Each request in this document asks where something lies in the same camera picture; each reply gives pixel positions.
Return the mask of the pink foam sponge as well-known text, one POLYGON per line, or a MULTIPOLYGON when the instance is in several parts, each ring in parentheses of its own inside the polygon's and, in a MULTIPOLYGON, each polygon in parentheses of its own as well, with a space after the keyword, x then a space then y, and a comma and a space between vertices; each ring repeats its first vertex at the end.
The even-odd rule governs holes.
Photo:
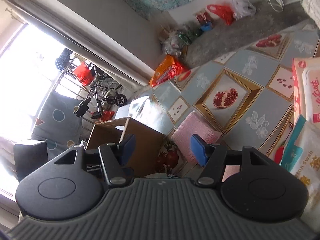
POLYGON ((186 161, 192 165, 204 165, 204 153, 194 153, 198 141, 215 144, 220 141, 222 133, 216 131, 203 117, 191 112, 173 133, 171 139, 176 144, 186 161))

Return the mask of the brown cardboard box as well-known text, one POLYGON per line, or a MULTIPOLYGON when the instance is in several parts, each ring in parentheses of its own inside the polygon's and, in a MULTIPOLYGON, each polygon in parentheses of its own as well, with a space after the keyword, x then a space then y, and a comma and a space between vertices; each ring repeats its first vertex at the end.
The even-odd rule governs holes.
POLYGON ((107 143, 118 144, 120 163, 144 177, 155 172, 158 152, 165 135, 126 117, 100 122, 91 132, 86 148, 95 150, 107 143))

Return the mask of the grey patterned cushion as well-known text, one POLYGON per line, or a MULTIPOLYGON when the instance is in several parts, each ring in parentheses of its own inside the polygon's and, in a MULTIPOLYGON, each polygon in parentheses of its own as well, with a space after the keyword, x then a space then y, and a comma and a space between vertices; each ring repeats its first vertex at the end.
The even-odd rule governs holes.
POLYGON ((82 118, 76 117, 74 108, 80 102, 54 90, 46 98, 35 121, 31 139, 47 143, 49 160, 79 143, 82 118))

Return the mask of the patterned tablecloth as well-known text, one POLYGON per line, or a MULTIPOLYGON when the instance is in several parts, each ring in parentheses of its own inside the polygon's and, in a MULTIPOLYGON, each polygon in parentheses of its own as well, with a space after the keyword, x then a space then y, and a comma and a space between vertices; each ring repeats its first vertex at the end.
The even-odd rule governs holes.
POLYGON ((279 159, 294 123, 292 61, 318 55, 319 30, 303 22, 139 93, 129 115, 165 135, 154 171, 198 175, 193 133, 279 159))

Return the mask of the cotton swab packet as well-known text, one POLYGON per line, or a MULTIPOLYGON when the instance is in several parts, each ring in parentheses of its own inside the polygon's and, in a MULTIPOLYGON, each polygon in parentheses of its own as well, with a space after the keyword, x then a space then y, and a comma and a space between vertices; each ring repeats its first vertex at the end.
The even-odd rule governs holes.
POLYGON ((300 115, 280 163, 308 189, 302 220, 319 231, 319 128, 300 115))

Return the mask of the black speaker box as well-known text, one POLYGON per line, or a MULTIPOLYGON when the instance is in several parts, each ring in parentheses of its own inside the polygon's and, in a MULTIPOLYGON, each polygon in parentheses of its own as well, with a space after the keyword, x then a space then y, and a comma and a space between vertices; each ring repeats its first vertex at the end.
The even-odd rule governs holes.
POLYGON ((27 140, 15 144, 13 153, 19 183, 48 162, 47 143, 45 141, 27 140))

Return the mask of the red bag on balcony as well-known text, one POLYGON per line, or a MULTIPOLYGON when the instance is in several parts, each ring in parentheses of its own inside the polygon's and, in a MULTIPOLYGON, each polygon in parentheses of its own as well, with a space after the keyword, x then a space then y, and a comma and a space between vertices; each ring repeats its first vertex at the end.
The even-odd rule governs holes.
POLYGON ((73 73, 83 86, 90 85, 95 77, 93 71, 84 62, 77 66, 73 73))

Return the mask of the orange snack bag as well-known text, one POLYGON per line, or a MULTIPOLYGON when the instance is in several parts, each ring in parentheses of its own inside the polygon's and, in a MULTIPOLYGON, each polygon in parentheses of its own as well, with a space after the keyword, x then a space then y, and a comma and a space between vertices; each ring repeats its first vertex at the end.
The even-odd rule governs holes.
POLYGON ((149 81, 149 85, 155 87, 186 71, 188 71, 188 68, 181 64, 178 59, 171 55, 166 55, 155 70, 153 77, 149 81))

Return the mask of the baby wipes pack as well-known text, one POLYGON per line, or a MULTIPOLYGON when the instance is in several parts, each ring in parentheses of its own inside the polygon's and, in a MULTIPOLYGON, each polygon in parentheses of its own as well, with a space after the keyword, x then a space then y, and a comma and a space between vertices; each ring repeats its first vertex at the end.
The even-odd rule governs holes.
POLYGON ((319 57, 295 58, 292 72, 295 122, 302 115, 319 128, 319 57))

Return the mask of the blue small container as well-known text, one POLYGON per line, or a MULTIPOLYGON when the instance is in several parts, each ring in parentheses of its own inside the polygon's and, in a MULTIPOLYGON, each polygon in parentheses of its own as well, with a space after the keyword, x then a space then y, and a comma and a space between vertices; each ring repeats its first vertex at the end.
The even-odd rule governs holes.
POLYGON ((208 23, 202 25, 200 28, 202 31, 207 32, 207 31, 212 30, 213 24, 212 24, 212 22, 208 22, 208 23))

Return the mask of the red plastic bag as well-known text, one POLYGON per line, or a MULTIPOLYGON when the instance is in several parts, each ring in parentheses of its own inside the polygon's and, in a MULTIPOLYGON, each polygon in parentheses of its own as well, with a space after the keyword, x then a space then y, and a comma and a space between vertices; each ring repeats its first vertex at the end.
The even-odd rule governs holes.
POLYGON ((210 4, 207 10, 219 16, 226 25, 231 25, 235 21, 234 13, 229 5, 210 4))

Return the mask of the clear plastic bag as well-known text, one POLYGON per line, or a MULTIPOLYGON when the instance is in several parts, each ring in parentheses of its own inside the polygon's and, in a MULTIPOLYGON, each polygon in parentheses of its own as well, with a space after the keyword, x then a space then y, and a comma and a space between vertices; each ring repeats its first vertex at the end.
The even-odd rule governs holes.
POLYGON ((257 12, 256 7, 249 0, 232 0, 231 7, 236 20, 253 16, 257 12))

